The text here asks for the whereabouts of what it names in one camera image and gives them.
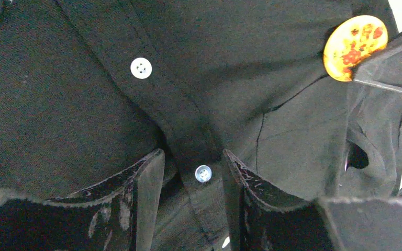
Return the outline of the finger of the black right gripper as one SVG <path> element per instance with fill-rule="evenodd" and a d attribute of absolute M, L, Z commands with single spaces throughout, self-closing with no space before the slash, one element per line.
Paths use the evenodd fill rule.
<path fill-rule="evenodd" d="M 402 32 L 354 70 L 353 82 L 402 93 Z"/>

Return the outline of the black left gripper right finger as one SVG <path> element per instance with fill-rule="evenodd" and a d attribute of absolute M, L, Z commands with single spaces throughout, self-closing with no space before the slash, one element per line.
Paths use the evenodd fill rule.
<path fill-rule="evenodd" d="M 402 197 L 307 201 L 223 160 L 231 250 L 402 250 Z"/>

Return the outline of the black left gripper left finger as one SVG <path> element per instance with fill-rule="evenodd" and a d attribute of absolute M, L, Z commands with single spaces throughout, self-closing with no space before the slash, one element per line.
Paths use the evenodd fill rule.
<path fill-rule="evenodd" d="M 163 150 L 64 198 L 0 189 L 0 250 L 149 250 Z"/>

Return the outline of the orange round brooch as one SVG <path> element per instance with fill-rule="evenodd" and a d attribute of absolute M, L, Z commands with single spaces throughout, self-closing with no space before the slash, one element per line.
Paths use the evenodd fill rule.
<path fill-rule="evenodd" d="M 353 69 L 388 44 L 388 31 L 377 17 L 361 15 L 348 19 L 330 35 L 323 51 L 328 75 L 340 82 L 352 81 Z"/>

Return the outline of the black button shirt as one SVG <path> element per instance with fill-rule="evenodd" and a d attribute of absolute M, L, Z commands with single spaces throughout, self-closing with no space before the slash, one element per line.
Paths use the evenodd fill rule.
<path fill-rule="evenodd" d="M 388 1 L 0 1 L 0 189 L 64 198 L 156 149 L 149 250 L 221 250 L 224 150 L 303 200 L 391 197 L 402 94 L 331 78 L 350 18 Z"/>

